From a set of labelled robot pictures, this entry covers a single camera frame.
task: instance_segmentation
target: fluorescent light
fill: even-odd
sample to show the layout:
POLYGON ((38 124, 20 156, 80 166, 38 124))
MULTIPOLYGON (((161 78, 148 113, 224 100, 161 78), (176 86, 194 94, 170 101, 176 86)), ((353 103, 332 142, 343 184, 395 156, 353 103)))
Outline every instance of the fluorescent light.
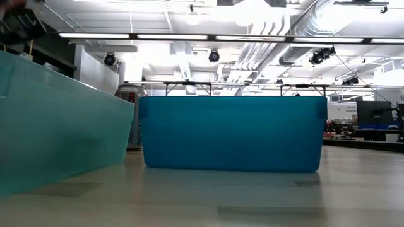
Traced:
POLYGON ((138 39, 149 40, 207 40, 207 35, 140 34, 138 39))
POLYGON ((245 83, 212 83, 212 85, 220 85, 220 86, 244 86, 245 83))
POLYGON ((250 84, 251 86, 274 86, 274 87, 279 87, 282 86, 282 84, 263 84, 263 83, 254 83, 250 84))
POLYGON ((231 40, 231 41, 271 41, 271 42, 284 42, 285 37, 259 37, 259 36, 243 36, 243 35, 217 35, 217 40, 231 40))
POLYGON ((404 38, 374 38, 371 44, 404 44, 404 38))
POLYGON ((332 48, 331 44, 290 44, 291 47, 317 47, 317 48, 332 48))
POLYGON ((129 84, 164 84, 163 81, 128 81, 129 84))
POLYGON ((116 39, 128 39, 129 34, 103 34, 103 33, 60 33, 62 38, 116 38, 116 39))
POLYGON ((313 43, 361 43, 363 38, 335 38, 335 37, 296 37, 296 42, 313 42, 313 43))

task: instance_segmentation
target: floor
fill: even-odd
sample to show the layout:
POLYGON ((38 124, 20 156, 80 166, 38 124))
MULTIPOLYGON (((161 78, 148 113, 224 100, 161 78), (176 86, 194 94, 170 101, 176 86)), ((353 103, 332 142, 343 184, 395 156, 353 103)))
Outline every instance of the floor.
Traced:
POLYGON ((324 147, 315 174, 121 165, 0 200, 1 226, 404 226, 404 156, 324 147))

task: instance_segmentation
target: wall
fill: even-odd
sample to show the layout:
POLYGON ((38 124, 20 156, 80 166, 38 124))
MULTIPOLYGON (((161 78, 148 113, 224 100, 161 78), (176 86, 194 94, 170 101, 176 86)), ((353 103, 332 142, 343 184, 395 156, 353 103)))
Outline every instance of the wall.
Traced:
POLYGON ((115 94, 119 85, 116 72, 88 54, 82 45, 76 46, 74 64, 77 66, 75 79, 110 95, 115 94))
POLYGON ((352 115, 357 115, 356 103, 329 103, 328 118, 340 120, 352 120, 352 115))
POLYGON ((382 96, 390 101, 393 105, 397 103, 404 103, 404 90, 403 89, 379 89, 374 94, 375 101, 386 101, 382 96))

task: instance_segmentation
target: pipe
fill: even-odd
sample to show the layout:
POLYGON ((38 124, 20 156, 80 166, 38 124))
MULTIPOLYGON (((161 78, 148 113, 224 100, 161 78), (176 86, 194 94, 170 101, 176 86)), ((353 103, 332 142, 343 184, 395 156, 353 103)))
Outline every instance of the pipe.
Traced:
POLYGON ((294 28, 296 27, 296 25, 297 25, 297 24, 303 19, 303 17, 310 11, 310 9, 313 8, 313 6, 316 5, 316 3, 317 3, 318 1, 319 1, 319 0, 314 0, 314 1, 311 3, 311 5, 310 5, 309 7, 307 7, 307 9, 304 10, 304 12, 303 12, 300 16, 297 17, 296 20, 294 20, 294 21, 292 22, 292 24, 290 25, 289 31, 292 31, 292 29, 294 29, 294 28))
POLYGON ((49 6, 47 6, 44 2, 41 2, 41 4, 43 6, 45 6, 45 8, 47 8, 51 13, 53 13, 55 16, 57 16, 60 20, 62 20, 65 24, 67 24, 67 26, 69 26, 71 29, 76 31, 75 27, 73 27, 71 24, 69 24, 69 22, 67 22, 65 19, 63 19, 61 16, 59 16, 55 11, 53 11, 53 9, 51 9, 49 6))
MULTIPOLYGON (((88 2, 89 0, 76 0, 76 2, 88 2)), ((133 1, 128 1, 128 0, 105 0, 104 3, 147 3, 147 4, 161 4, 161 3, 174 3, 174 4, 205 4, 204 1, 185 1, 185 0, 159 0, 159 1, 154 1, 154 0, 133 0, 133 1)))
POLYGON ((172 29, 172 24, 171 24, 169 12, 167 10, 167 5, 165 3, 162 3, 162 6, 163 6, 165 19, 167 20, 167 24, 169 25, 169 28, 170 28, 170 32, 173 33, 174 30, 172 29))

